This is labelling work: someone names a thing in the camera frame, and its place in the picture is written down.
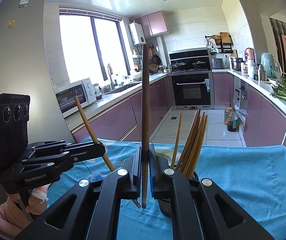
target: water heater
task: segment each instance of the water heater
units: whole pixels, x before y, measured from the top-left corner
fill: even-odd
[[[130,30],[134,45],[145,44],[145,37],[142,26],[138,23],[130,23]]]

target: camera module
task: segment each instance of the camera module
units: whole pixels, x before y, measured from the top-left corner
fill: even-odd
[[[6,107],[4,109],[4,112],[3,112],[3,119],[4,119],[4,122],[8,122],[11,118],[11,109],[10,107]]]
[[[27,107],[27,105],[25,105],[25,106],[23,107],[23,115],[24,115],[24,116],[27,116],[27,113],[28,113],[28,107]]]
[[[14,119],[18,121],[21,117],[21,105],[16,105],[14,107]]]

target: metal mesh basket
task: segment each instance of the metal mesh basket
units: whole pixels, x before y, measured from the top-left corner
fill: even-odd
[[[199,181],[199,177],[196,174],[196,172],[193,173],[192,179],[196,180],[196,181]],[[167,217],[171,217],[171,203],[170,203],[170,200],[169,199],[158,199],[157,201],[159,203],[159,208],[160,208],[161,212],[163,213],[163,215],[165,215]]]

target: yellow sticker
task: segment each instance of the yellow sticker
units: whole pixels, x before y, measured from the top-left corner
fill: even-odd
[[[7,29],[13,28],[13,27],[14,27],[14,24],[15,24],[15,20],[8,21],[8,22],[7,22],[7,25],[6,25],[6,28],[7,28]]]

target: tile floor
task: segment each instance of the tile floor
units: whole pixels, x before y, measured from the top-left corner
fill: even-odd
[[[183,110],[179,144],[185,144],[190,131],[196,110]],[[208,114],[207,130],[204,135],[203,145],[243,147],[238,131],[229,132],[223,124],[224,110],[202,110]],[[179,124],[179,110],[172,110],[164,123],[152,138],[152,143],[175,144],[176,132]]]

